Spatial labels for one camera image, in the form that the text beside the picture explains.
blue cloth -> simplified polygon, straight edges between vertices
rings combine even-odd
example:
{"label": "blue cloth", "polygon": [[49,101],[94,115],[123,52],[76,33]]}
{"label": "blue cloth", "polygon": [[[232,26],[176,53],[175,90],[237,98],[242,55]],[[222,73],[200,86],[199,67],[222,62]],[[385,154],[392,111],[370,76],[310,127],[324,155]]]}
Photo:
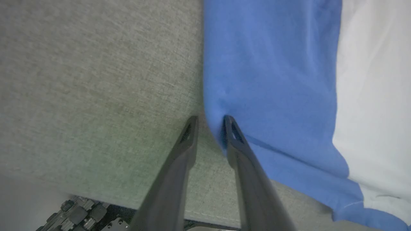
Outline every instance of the blue cloth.
{"label": "blue cloth", "polygon": [[407,230],[363,207],[332,144],[341,8],[340,0],[205,0],[207,121],[225,148],[223,116],[233,116],[268,177],[331,207],[334,220]]}

gray fabric surface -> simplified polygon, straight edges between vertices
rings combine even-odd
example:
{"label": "gray fabric surface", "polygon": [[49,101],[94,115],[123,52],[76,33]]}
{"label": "gray fabric surface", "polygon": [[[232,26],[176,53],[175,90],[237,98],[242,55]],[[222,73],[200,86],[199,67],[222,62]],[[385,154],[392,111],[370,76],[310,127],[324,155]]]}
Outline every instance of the gray fabric surface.
{"label": "gray fabric surface", "polygon": [[[0,168],[138,208],[186,119],[202,115],[198,0],[0,3]],[[276,184],[299,230],[370,230]],[[203,116],[186,218],[239,226],[233,171]]]}

